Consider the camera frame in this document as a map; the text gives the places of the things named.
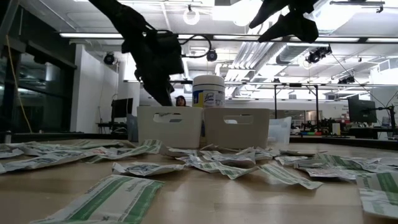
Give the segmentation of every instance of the yellow cable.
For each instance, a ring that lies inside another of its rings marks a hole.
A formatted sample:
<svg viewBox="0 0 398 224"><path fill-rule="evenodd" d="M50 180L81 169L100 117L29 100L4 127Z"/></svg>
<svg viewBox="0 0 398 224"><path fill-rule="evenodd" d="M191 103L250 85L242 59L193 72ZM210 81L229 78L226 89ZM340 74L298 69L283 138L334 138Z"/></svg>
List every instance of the yellow cable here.
<svg viewBox="0 0 398 224"><path fill-rule="evenodd" d="M18 83L17 83L17 77L15 74L15 70L14 70L14 63L12 62L12 55L11 55L11 48L10 48L10 41L8 39L8 35L6 35L6 39L7 39L7 45L8 45L8 56L9 56L9 60L11 60L11 70L12 70L12 75L14 76L14 83L15 83L15 87L17 88L17 96L19 99L19 104L21 104L21 108L22 108L22 113L24 114L27 126L29 127L29 131L32 134L32 128L30 127L30 123L29 120L27 119L27 116L25 114L25 109L24 109L24 105L22 105L22 100L21 100L21 96L19 95L19 91L18 91Z"/></svg>

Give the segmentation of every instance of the white container lid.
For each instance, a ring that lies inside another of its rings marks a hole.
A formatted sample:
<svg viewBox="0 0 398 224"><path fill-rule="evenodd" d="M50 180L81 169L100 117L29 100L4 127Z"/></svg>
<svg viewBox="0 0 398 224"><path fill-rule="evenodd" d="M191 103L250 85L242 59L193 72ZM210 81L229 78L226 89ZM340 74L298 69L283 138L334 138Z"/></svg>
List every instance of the white container lid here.
<svg viewBox="0 0 398 224"><path fill-rule="evenodd" d="M224 78L217 75L199 75L193 79L195 85L220 85L225 87Z"/></svg>

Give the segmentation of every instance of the wooden table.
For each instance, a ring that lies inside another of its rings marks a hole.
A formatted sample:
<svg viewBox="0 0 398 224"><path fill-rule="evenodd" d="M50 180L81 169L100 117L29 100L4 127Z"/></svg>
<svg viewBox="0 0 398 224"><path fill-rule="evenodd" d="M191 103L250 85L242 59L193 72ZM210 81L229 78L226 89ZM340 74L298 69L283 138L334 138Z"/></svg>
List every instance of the wooden table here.
<svg viewBox="0 0 398 224"><path fill-rule="evenodd" d="M325 144L291 144L288 149L350 157L398 157L394 151ZM121 161L181 163L160 155ZM112 162L75 162L46 169L0 175L0 223L28 223L67 206L101 178ZM308 177L305 173L292 170ZM157 192L142 223L397 223L366 215L355 184L323 181L317 190L300 185L269 185L255 171L236 180L188 168L151 179L166 184Z"/></svg>

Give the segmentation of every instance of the computer monitor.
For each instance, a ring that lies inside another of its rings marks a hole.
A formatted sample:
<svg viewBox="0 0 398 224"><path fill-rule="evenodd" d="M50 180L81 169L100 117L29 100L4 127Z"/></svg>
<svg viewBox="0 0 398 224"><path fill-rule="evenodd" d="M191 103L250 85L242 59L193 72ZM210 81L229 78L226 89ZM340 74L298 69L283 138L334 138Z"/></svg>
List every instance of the computer monitor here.
<svg viewBox="0 0 398 224"><path fill-rule="evenodd" d="M376 123L375 108L374 101L348 99L349 120L351 122Z"/></svg>
<svg viewBox="0 0 398 224"><path fill-rule="evenodd" d="M125 118L132 112L132 98L112 101L112 118Z"/></svg>

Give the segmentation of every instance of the person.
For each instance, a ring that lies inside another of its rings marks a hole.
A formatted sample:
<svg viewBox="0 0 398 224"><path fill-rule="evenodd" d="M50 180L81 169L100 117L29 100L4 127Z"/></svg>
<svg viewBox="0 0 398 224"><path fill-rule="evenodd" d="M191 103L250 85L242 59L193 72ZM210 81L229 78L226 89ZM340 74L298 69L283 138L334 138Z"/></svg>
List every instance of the person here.
<svg viewBox="0 0 398 224"><path fill-rule="evenodd" d="M178 96L175 100L175 106L187 106L184 96Z"/></svg>

